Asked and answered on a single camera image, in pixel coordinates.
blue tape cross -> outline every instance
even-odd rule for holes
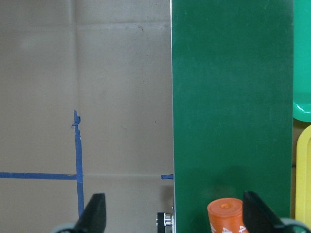
[[[9,179],[39,179],[39,180],[77,180],[77,193],[78,193],[78,213],[81,216],[84,210],[84,195],[83,195],[83,169],[82,169],[82,144],[80,137],[80,130],[78,125],[81,118],[78,116],[77,111],[74,110],[74,127],[75,132],[75,145],[76,145],[76,175],[70,174],[57,174],[57,173],[25,173],[25,172],[0,172],[0,178]]]

